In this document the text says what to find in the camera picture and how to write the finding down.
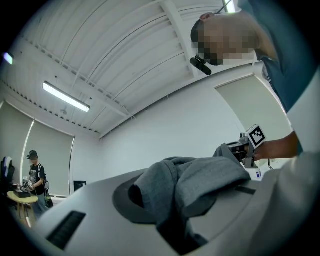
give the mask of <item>white ceiling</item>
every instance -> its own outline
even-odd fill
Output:
[[[0,78],[52,118],[103,137],[163,97],[206,76],[189,59],[190,31],[222,0],[55,0],[25,26]],[[218,73],[253,62],[210,67]],[[85,113],[42,89],[48,81],[91,106]]]

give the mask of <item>ceiling beam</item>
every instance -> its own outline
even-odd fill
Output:
[[[193,77],[197,78],[199,76],[198,70],[193,65],[191,65],[189,61],[191,58],[195,57],[193,55],[193,51],[191,47],[191,38],[187,32],[186,25],[177,10],[177,7],[175,6],[174,2],[172,2],[171,0],[161,1],[160,6],[164,10],[165,14],[168,16],[179,38],[180,44],[182,46],[182,49],[186,57],[186,61],[188,62],[188,67],[192,72]]]
[[[33,45],[26,39],[19,38],[13,51],[17,53],[23,52],[23,55],[26,55],[28,58],[32,58],[39,64],[40,67],[47,69],[52,74],[52,77],[48,77],[48,82],[55,84],[56,80],[54,79],[54,75],[56,75],[59,79],[61,79],[63,85],[66,86],[70,91],[72,89],[72,85],[74,84],[74,87],[79,91],[98,100],[112,111],[123,117],[131,117],[131,114],[124,106],[115,102],[109,93],[106,93],[102,88],[83,77],[83,75],[80,75],[75,81],[77,71],[66,63],[63,63],[46,49],[41,48],[39,45]]]

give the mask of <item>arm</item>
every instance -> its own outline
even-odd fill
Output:
[[[298,155],[298,145],[298,137],[293,131],[287,137],[263,143],[256,149],[254,159],[293,158]]]
[[[41,178],[37,183],[33,184],[32,187],[35,189],[36,187],[41,186],[44,183],[44,179]]]

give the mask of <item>cap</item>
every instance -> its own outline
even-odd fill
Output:
[[[35,160],[38,157],[38,153],[35,150],[31,150],[26,156],[26,159]]]

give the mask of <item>white wall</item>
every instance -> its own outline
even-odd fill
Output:
[[[281,106],[255,76],[226,84],[216,90],[233,109],[245,129],[259,124],[267,141],[282,139],[292,132]]]
[[[212,157],[221,144],[238,140],[244,128],[214,89],[216,81],[212,76],[189,85],[108,134],[100,152],[103,178],[168,157]]]
[[[87,184],[103,180],[101,167],[101,144],[98,139],[85,135],[74,138],[70,163],[70,192],[74,192],[74,181]]]

